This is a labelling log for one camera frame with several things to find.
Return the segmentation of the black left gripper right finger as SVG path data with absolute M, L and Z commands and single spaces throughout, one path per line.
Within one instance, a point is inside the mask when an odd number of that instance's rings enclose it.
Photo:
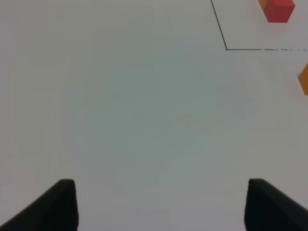
M 250 179 L 244 210 L 247 231 L 307 231 L 308 210 L 264 179 Z

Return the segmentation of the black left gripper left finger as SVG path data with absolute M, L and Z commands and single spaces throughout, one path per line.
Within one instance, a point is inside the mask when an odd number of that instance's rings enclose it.
M 76 231 L 79 225 L 76 185 L 62 179 L 0 226 L 2 231 Z

